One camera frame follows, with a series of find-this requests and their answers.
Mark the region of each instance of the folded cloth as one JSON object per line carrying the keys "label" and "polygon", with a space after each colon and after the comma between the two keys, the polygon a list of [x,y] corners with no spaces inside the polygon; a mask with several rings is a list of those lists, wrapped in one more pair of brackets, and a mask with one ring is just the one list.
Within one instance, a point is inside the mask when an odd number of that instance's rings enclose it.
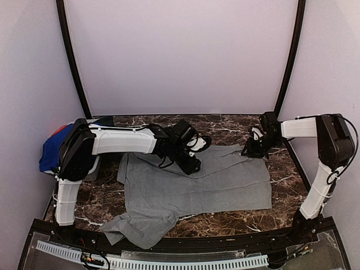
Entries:
{"label": "folded cloth", "polygon": [[149,249],[179,217],[271,208],[270,176],[262,159],[241,156],[242,147],[210,146],[196,154],[201,170],[184,174],[176,165],[160,169],[156,155],[128,153],[120,162],[127,213],[101,229],[110,244],[126,237]]}

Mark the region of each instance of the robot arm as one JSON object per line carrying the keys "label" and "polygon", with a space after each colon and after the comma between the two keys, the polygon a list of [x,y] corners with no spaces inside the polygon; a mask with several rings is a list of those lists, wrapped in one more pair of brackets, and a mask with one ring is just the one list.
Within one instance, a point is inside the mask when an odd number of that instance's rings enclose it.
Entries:
{"label": "robot arm", "polygon": [[59,149],[59,167],[55,171],[58,180],[56,222],[59,226],[74,223],[79,186],[92,168],[94,156],[109,152],[155,154],[163,159],[162,164],[168,158],[168,165],[176,163],[184,173],[192,174],[201,167],[195,153],[204,151],[210,144],[210,137],[200,137],[185,120],[166,128],[149,124],[134,129],[104,127],[78,119]]}
{"label": "robot arm", "polygon": [[272,147],[282,140],[298,137],[317,138],[319,167],[310,192],[300,207],[306,220],[319,216],[331,197],[336,180],[354,156],[354,143],[340,114],[317,115],[280,123],[273,112],[260,117],[262,130],[252,127],[243,155],[268,158]]}

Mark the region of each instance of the white slotted strip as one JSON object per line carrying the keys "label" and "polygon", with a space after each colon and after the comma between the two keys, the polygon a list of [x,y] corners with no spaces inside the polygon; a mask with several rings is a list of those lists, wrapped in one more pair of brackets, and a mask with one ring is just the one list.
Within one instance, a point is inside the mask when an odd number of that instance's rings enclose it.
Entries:
{"label": "white slotted strip", "polygon": [[[81,251],[78,250],[60,247],[43,241],[38,241],[36,249],[74,263],[81,263]],[[93,258],[104,262],[104,259],[98,255],[93,255]],[[144,262],[141,260],[113,258],[111,256],[107,256],[107,259],[110,262],[110,269],[112,270],[242,270],[269,265],[267,255],[233,260],[192,263]]]}

